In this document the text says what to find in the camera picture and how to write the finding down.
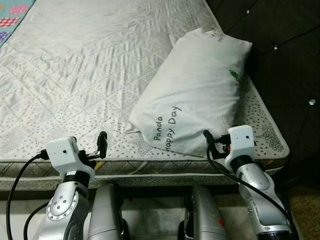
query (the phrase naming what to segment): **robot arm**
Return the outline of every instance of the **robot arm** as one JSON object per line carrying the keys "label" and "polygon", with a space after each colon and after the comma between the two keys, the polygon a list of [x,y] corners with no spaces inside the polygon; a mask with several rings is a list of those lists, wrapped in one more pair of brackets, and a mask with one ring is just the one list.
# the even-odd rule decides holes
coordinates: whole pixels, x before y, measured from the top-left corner
{"label": "robot arm", "polygon": [[[266,174],[261,167],[253,161],[254,137],[251,126],[242,125],[229,128],[229,135],[224,135],[216,140],[204,132],[207,142],[224,144],[226,153],[219,153],[213,146],[216,153],[214,158],[225,156],[225,167],[236,174],[236,176],[251,186],[260,190],[272,198],[278,205],[284,208],[282,202],[275,193],[275,184],[272,178]],[[239,184],[239,192],[248,208],[248,214],[259,240],[292,240],[292,226],[286,216],[271,202],[256,193],[249,187]]]}
{"label": "robot arm", "polygon": [[107,134],[101,132],[96,152],[79,151],[74,137],[49,142],[46,152],[60,173],[60,183],[46,208],[44,228],[39,240],[82,240],[84,221],[89,212],[88,185],[95,178],[95,158],[104,158]]}

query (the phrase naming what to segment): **white quilted mattress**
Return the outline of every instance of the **white quilted mattress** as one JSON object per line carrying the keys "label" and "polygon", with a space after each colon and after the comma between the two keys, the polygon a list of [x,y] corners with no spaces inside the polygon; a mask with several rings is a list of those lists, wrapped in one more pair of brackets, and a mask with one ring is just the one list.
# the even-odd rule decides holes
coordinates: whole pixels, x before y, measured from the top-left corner
{"label": "white quilted mattress", "polygon": [[[0,189],[48,141],[75,136],[93,152],[100,131],[108,134],[100,180],[211,173],[203,158],[124,133],[172,43],[199,27],[220,31],[204,0],[37,0],[0,49]],[[281,167],[288,146],[248,77],[237,119],[253,126],[256,157]],[[35,181],[57,175],[49,162],[35,162],[22,189],[50,189]]]}

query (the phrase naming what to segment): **pillowcase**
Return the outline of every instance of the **pillowcase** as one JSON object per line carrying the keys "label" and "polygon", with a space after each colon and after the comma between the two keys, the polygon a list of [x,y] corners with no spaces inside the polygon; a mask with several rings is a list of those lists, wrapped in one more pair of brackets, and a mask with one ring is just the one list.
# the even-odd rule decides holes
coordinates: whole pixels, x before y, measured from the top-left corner
{"label": "pillowcase", "polygon": [[140,131],[153,147],[206,156],[208,129],[228,133],[252,44],[198,28],[178,39],[129,116],[127,133]]}

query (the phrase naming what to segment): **white pillow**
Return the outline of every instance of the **white pillow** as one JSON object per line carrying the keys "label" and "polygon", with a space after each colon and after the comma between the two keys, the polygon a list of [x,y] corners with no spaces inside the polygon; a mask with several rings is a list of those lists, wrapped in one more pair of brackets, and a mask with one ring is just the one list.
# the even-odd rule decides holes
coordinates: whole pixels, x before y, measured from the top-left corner
{"label": "white pillow", "polygon": [[251,46],[202,28],[179,38],[134,106],[126,132],[141,131],[159,149],[205,157],[203,131],[217,137],[233,124]]}

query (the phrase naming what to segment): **colorful blanket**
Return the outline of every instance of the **colorful blanket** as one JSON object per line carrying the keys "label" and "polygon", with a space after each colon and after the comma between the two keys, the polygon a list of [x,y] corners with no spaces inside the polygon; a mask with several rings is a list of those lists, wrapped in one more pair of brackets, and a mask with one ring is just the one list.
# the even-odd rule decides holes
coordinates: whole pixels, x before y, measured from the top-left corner
{"label": "colorful blanket", "polygon": [[35,0],[0,0],[0,47],[16,30]]}

